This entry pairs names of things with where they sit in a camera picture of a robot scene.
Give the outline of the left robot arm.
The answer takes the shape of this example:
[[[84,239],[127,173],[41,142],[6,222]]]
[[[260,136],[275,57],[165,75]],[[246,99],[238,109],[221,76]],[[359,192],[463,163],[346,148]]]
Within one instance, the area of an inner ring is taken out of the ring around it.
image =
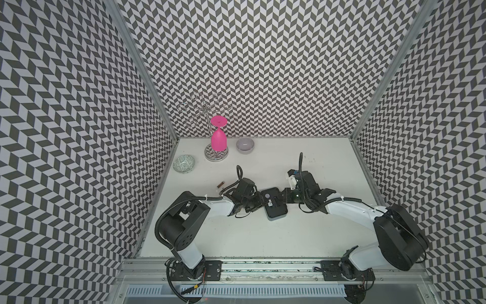
[[[251,213],[259,209],[258,199],[255,183],[245,177],[224,188],[217,197],[185,191],[159,216],[154,236],[187,271],[200,272],[205,257],[194,239],[205,220],[235,216],[242,210]]]

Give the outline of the blue alarm clock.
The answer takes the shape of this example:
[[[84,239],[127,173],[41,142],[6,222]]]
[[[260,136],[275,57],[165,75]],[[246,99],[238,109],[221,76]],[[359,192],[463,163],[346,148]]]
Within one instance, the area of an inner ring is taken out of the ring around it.
[[[287,205],[277,187],[260,191],[260,201],[270,221],[282,219],[288,214]]]

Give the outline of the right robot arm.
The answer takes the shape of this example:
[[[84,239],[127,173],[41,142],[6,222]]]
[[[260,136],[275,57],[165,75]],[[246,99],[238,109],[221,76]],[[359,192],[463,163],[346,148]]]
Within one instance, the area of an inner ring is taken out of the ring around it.
[[[308,171],[291,169],[287,180],[290,187],[282,193],[285,202],[305,205],[310,213],[342,217],[375,233],[376,242],[349,248],[340,258],[337,267],[345,280],[354,281],[385,265],[408,271],[425,261],[429,241],[403,206],[370,205],[359,198],[321,188]]]

